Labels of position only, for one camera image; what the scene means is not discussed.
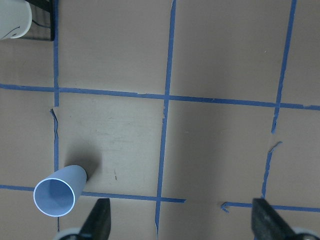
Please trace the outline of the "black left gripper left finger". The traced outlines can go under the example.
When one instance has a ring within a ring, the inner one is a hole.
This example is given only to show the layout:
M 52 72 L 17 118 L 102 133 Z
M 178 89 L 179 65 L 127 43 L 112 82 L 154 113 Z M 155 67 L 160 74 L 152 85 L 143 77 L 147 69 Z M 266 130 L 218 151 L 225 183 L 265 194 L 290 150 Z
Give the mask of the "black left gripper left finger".
M 108 240 L 111 233 L 111 202 L 99 198 L 78 235 L 81 240 Z

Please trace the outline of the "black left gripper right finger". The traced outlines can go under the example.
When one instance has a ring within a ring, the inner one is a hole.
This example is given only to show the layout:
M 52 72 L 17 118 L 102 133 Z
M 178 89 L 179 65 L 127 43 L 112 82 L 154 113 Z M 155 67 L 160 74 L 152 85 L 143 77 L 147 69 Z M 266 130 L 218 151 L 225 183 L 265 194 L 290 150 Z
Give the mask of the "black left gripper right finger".
M 254 198 L 251 230 L 257 240 L 290 240 L 297 234 L 263 198 Z

